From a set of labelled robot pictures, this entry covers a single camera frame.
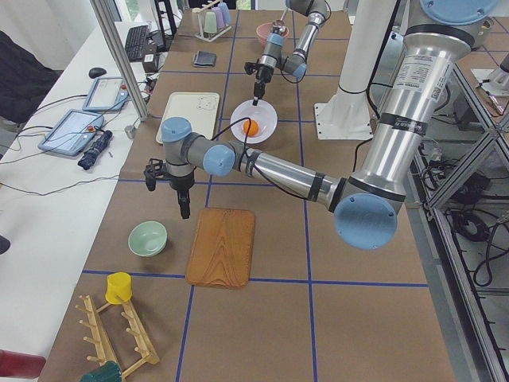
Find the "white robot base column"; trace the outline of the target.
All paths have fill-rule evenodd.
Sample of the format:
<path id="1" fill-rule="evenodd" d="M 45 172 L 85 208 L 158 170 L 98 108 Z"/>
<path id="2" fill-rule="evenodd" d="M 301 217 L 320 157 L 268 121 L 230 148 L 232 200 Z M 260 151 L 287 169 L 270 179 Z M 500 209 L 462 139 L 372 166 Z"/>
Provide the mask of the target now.
<path id="1" fill-rule="evenodd" d="M 372 136 L 367 88 L 397 12 L 396 1 L 358 3 L 336 94 L 315 105 L 320 140 L 363 141 Z"/>

